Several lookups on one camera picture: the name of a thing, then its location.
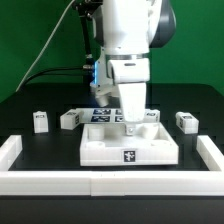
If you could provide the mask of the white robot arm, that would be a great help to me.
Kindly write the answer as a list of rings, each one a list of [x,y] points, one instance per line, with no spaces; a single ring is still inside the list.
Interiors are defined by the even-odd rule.
[[[173,8],[170,0],[102,0],[93,13],[93,29],[101,54],[91,90],[102,107],[109,97],[119,98],[126,133],[132,135],[145,115],[148,54],[174,35]]]

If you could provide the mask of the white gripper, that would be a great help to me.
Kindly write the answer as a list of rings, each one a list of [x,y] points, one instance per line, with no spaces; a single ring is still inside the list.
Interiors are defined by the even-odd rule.
[[[136,124],[133,122],[141,122],[144,118],[149,60],[109,60],[107,71],[118,88],[123,117],[127,122],[126,133],[134,134]]]

